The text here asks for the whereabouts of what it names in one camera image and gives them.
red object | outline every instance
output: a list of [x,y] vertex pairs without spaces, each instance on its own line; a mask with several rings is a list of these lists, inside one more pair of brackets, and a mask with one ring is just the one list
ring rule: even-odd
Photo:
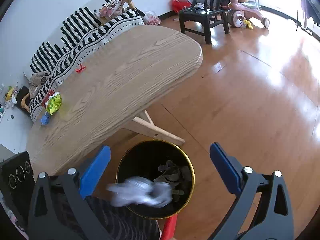
[[176,229],[177,218],[178,218],[178,215],[174,215],[172,217],[167,218],[163,227],[160,240],[169,240],[173,238],[174,231]]
[[47,92],[47,94],[45,95],[45,97],[44,97],[44,99],[42,100],[42,102],[41,102],[41,106],[43,107],[43,108],[45,108],[45,102],[47,102],[48,100],[49,100],[49,96],[52,96],[54,94],[54,91],[52,90],[52,89],[50,89],[48,92]]
[[188,0],[172,0],[171,6],[172,10],[178,13],[183,9],[191,7],[191,3]]
[[80,64],[80,67],[81,67],[81,68],[76,69],[76,72],[77,72],[77,73],[81,73],[83,70],[85,70],[85,69],[87,68],[86,66],[82,66],[81,64]]

table top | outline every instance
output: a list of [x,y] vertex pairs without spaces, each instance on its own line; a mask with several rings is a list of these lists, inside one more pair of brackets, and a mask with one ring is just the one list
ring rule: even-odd
[[201,63],[200,45],[166,27],[137,26],[111,40],[58,88],[62,105],[49,124],[41,126],[41,114],[33,125],[27,151],[35,175],[78,163]]

pink tricycle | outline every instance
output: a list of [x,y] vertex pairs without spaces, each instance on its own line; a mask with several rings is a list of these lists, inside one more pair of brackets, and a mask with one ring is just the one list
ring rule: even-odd
[[236,28],[243,25],[245,19],[256,18],[261,21],[263,26],[269,27],[270,21],[259,12],[259,0],[239,3],[238,0],[230,0],[228,4],[230,10],[227,13],[228,23]]

silver screw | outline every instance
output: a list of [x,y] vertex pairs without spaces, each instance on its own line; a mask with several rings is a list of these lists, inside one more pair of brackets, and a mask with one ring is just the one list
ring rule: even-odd
[[276,175],[277,177],[281,177],[281,176],[282,176],[282,173],[281,173],[281,171],[275,171],[275,175]]
[[252,172],[253,172],[253,169],[252,169],[251,167],[249,167],[249,166],[246,166],[246,167],[244,167],[244,171],[245,171],[246,173],[252,173]]
[[69,170],[68,170],[68,174],[69,175],[74,175],[74,174],[76,174],[76,169],[75,168],[70,168]]
[[45,172],[40,172],[40,173],[39,173],[39,178],[40,178],[40,179],[43,179],[44,177],[45,177]]

gold rim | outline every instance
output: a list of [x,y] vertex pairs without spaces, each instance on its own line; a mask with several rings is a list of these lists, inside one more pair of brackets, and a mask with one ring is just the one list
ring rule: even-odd
[[176,214],[178,214],[182,209],[185,208],[185,206],[189,203],[190,199],[191,199],[191,196],[193,194],[193,190],[195,188],[195,182],[196,182],[196,176],[195,176],[195,171],[193,169],[193,166],[192,166],[192,163],[188,157],[188,155],[177,145],[175,145],[174,143],[171,143],[171,142],[167,142],[167,141],[164,141],[164,140],[159,140],[159,139],[153,139],[153,140],[146,140],[146,141],[142,141],[142,142],[139,142],[137,144],[135,144],[134,146],[132,146],[129,150],[127,150],[125,152],[125,154],[122,156],[121,160],[120,160],[120,163],[118,165],[118,169],[117,169],[117,173],[116,173],[116,183],[118,181],[118,172],[119,172],[119,168],[120,168],[120,165],[122,163],[122,160],[123,158],[127,155],[127,153],[134,147],[136,147],[137,145],[141,144],[141,143],[145,143],[145,142],[150,142],[150,141],[159,141],[159,142],[165,142],[165,143],[168,143],[174,147],[176,147],[181,153],[182,155],[185,157],[185,159],[187,160],[188,164],[189,164],[189,167],[191,169],[191,175],[192,175],[192,185],[191,185],[191,191],[190,191],[190,194],[189,194],[189,197],[187,199],[187,201],[185,202],[185,204],[178,210],[176,211],[174,214],[170,215],[170,216],[167,216],[167,217],[159,217],[159,218],[150,218],[150,217],[145,217],[145,216],[142,216],[140,214],[137,214],[136,212],[134,212],[131,208],[127,207],[131,212],[135,213],[136,215],[140,216],[140,217],[143,217],[143,218],[148,218],[148,219],[154,219],[154,220],[157,220],[157,219],[166,219],[166,218],[169,218],[169,217],[172,217]]

